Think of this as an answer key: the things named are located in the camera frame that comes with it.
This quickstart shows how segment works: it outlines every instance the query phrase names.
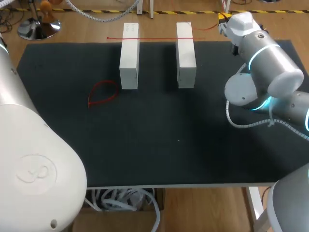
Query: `white table leg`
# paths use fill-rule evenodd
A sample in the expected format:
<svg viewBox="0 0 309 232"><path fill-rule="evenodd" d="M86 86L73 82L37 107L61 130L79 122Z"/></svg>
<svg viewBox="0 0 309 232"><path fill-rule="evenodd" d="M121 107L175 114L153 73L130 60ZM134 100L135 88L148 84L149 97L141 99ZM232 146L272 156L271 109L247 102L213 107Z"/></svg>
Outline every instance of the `white table leg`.
<svg viewBox="0 0 309 232"><path fill-rule="evenodd" d="M150 18L154 18L154 0L150 0Z"/></svg>
<svg viewBox="0 0 309 232"><path fill-rule="evenodd" d="M226 4L226 8L225 8L225 12L228 13L230 10L230 4L231 4L231 0L227 0L227 4Z"/></svg>
<svg viewBox="0 0 309 232"><path fill-rule="evenodd" d="M264 210L264 212L261 214L258 220L253 225L253 231L254 232L267 232L270 228L270 223L268 219L267 210Z"/></svg>
<svg viewBox="0 0 309 232"><path fill-rule="evenodd" d="M254 232L267 232L270 228L267 210L263 209L258 187L246 187Z"/></svg>
<svg viewBox="0 0 309 232"><path fill-rule="evenodd" d="M142 15L143 14L143 0L140 0L136 8L137 8L137 14Z"/></svg>

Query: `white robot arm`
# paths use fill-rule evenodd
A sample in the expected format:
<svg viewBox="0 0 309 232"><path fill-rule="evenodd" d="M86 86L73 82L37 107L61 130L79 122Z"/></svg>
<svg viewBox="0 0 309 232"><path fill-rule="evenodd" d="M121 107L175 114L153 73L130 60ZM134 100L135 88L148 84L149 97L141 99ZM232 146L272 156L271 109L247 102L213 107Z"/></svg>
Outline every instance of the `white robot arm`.
<svg viewBox="0 0 309 232"><path fill-rule="evenodd" d="M239 53L250 71L228 80L227 100L262 113L268 113L272 102L274 115L309 131L309 94L297 91L304 79L302 71L258 26L251 13L225 18L228 22L221 23L219 31L231 39L233 53ZM267 217L275 232L309 231L309 164L271 188Z"/></svg>
<svg viewBox="0 0 309 232"><path fill-rule="evenodd" d="M262 30L249 12L233 15L219 25L219 31L232 41L250 73L233 75L225 86L227 100L245 109L272 113L282 120L308 128L309 94L297 89L303 72L283 49Z"/></svg>
<svg viewBox="0 0 309 232"><path fill-rule="evenodd" d="M61 231L83 205L85 168L39 116L1 41L0 64L0 231Z"/></svg>

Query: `red wire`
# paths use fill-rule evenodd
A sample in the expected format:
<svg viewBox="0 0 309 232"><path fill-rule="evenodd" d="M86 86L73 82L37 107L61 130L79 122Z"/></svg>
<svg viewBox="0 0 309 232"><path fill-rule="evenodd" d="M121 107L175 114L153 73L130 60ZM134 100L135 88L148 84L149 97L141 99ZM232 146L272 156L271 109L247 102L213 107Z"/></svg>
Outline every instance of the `red wire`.
<svg viewBox="0 0 309 232"><path fill-rule="evenodd" d="M180 37L180 38L114 38L114 37L106 37L108 40L181 40L181 39L194 39L194 40L204 40L206 38L194 38L194 37Z"/></svg>
<svg viewBox="0 0 309 232"><path fill-rule="evenodd" d="M109 98L107 98L107 99L104 99L104 100L101 100L101 101L93 101L93 102L91 102L91 101L90 101L90 98L91 98L91 95L92 95L93 91L94 91L98 86L100 86L100 85L102 85L102 84L112 84L112 85L114 85L115 88L116 88L115 93L114 93L112 96L110 96ZM107 80L107 81L100 81L100 82L96 83L96 84L92 87L92 89L91 89L91 91L90 91L90 93L89 93L89 96L88 96L88 109L90 108L91 105L103 104L103 103L109 102L109 101L111 101L112 99L114 99L117 95L118 95L118 85L117 85L114 81L110 81L110 80Z"/></svg>
<svg viewBox="0 0 309 232"><path fill-rule="evenodd" d="M203 31L206 31L206 30L210 30L210 29L215 28L217 25L218 25L218 23L216 23L215 25L211 26L210 28L206 28L206 29L202 29L202 28L192 28L192 29L193 30L203 30Z"/></svg>
<svg viewBox="0 0 309 232"><path fill-rule="evenodd" d="M170 3L172 5L172 8L175 10L175 5L174 5L174 1L173 0L170 0ZM206 28L206 29L203 29L203 28L195 28L195 27L192 27L193 30L201 30L201 31L207 31L207 30L210 30L210 29L213 29L214 27L216 27L218 25L218 23L216 23L215 25L211 26L210 28Z"/></svg>

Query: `table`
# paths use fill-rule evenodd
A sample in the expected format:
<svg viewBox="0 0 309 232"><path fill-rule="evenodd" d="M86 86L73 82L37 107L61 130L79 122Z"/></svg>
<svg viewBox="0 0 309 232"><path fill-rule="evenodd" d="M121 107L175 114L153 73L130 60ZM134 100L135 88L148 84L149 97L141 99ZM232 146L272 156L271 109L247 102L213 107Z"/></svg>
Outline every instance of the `table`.
<svg viewBox="0 0 309 232"><path fill-rule="evenodd" d="M291 42L279 44L305 74L300 90L309 91ZM18 72L42 118L81 157L89 188L273 183L309 162L309 146L280 125L229 125L224 86L243 62L229 48L230 42L195 42L195 88L178 89L175 43L141 43L139 89L90 110L95 83L120 86L121 44L30 44ZM103 90L94 100L113 91ZM230 114L239 124L268 118L235 106Z"/></svg>

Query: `chrome stand base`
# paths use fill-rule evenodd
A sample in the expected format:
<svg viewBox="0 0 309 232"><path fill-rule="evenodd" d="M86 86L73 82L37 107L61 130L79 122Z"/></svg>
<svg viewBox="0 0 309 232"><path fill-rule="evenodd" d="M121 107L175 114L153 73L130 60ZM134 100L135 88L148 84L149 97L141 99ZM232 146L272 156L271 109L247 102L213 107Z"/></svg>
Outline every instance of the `chrome stand base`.
<svg viewBox="0 0 309 232"><path fill-rule="evenodd" d="M29 18L18 28L18 35L26 40L43 40L56 34L61 29L59 20L53 23L40 23L34 18Z"/></svg>
<svg viewBox="0 0 309 232"><path fill-rule="evenodd" d="M259 0L261 2L266 2L266 3L272 3L272 2L278 2L280 0Z"/></svg>

